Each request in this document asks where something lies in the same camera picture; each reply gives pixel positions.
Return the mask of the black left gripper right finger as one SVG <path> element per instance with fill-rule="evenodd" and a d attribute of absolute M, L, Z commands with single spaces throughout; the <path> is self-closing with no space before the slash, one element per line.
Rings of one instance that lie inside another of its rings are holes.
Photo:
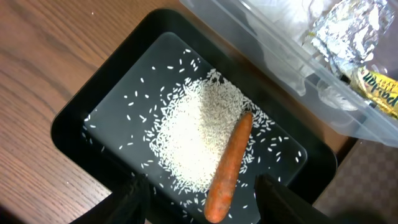
<path fill-rule="evenodd" d="M 276 181 L 269 174 L 256 176 L 256 203 L 262 224 L 331 224 L 326 215 Z"/>

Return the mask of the pile of white rice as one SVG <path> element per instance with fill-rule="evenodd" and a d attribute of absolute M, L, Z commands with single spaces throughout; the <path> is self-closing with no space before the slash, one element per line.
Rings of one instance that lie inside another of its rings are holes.
<path fill-rule="evenodd" d="M 176 84 L 143 140 L 170 175 L 174 191 L 206 192 L 214 178 L 232 132 L 247 112 L 252 112 L 255 138 L 271 130 L 274 121 L 216 69 L 205 78 L 186 78 Z"/>

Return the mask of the foil snack wrapper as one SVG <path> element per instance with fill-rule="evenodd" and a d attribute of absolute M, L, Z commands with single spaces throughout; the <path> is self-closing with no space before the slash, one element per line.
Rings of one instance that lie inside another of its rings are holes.
<path fill-rule="evenodd" d="M 373 53 L 394 21 L 385 0 L 343 0 L 319 17 L 308 33 L 310 43 L 327 59 L 336 75 L 352 78 Z"/>

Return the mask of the yellow green snack packet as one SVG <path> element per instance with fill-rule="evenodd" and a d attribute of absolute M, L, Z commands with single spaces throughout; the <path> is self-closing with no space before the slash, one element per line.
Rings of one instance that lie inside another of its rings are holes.
<path fill-rule="evenodd" d="M 352 71 L 350 86 L 377 104 L 385 114 L 397 119 L 397 80 L 360 67 Z"/>

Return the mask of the orange carrot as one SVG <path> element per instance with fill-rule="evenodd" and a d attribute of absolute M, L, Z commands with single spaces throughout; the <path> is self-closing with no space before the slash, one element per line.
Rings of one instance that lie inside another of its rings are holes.
<path fill-rule="evenodd" d="M 252 113 L 248 111 L 234 127 L 211 183 L 204 209 L 210 223 L 221 222 L 228 213 L 251 130 Z"/>

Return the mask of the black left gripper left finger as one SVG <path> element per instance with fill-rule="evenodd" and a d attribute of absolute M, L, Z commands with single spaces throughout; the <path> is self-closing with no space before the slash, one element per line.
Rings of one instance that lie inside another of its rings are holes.
<path fill-rule="evenodd" d="M 139 174 L 71 224 L 144 224 L 149 207 L 149 181 Z"/>

